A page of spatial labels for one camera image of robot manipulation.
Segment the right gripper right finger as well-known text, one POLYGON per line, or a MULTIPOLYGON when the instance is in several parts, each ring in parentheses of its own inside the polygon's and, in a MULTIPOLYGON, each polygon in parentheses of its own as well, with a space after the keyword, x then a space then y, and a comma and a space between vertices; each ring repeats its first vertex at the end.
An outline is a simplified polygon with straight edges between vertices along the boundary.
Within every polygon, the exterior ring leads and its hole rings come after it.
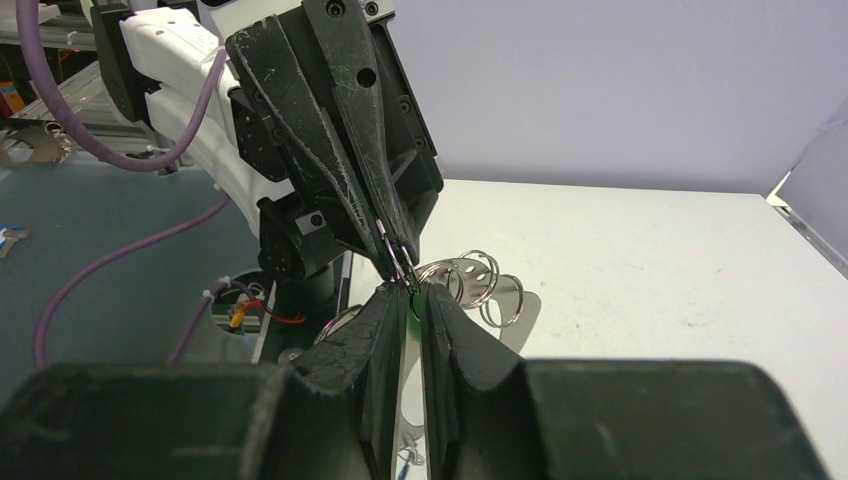
POLYGON ((521 357, 471 320, 445 287, 424 287, 421 301, 429 477, 520 478, 530 445, 521 357))

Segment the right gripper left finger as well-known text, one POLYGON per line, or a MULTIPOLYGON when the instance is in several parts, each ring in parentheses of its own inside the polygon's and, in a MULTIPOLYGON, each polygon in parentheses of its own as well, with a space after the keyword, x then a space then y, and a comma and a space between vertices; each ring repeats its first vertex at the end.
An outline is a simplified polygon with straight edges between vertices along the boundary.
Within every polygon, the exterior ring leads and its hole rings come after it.
POLYGON ((292 362, 285 478, 392 478, 405 334, 406 291, 384 283, 353 319, 292 362))

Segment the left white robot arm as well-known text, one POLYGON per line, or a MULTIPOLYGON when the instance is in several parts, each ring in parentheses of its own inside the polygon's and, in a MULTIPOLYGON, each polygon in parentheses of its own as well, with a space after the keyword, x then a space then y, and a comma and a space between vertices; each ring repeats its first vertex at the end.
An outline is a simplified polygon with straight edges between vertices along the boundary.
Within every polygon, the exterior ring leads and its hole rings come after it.
POLYGON ((188 157, 223 189, 281 281, 345 253, 414 287, 443 187, 438 154, 389 24, 391 1, 94 5, 101 76, 120 115, 185 133, 217 55, 224 67, 188 157))

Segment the key with green tag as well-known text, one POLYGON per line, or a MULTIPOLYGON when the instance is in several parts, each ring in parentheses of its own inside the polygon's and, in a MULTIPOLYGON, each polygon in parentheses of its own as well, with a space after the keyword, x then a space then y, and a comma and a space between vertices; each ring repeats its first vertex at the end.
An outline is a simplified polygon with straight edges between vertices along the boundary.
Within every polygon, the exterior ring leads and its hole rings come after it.
POLYGON ((423 307, 420 293, 414 293, 409 297, 409 309, 407 315, 407 333, 415 342, 421 341, 421 311, 423 307))

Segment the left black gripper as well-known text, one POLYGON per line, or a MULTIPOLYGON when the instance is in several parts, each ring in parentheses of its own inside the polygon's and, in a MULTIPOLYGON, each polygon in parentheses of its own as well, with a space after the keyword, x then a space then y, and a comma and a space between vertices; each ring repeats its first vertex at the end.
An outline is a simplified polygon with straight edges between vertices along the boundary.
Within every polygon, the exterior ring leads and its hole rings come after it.
POLYGON ((443 178, 393 15, 387 1, 271 4, 227 38, 240 157, 294 189, 258 203, 265 270, 303 280, 349 251, 389 281, 419 262, 443 178))

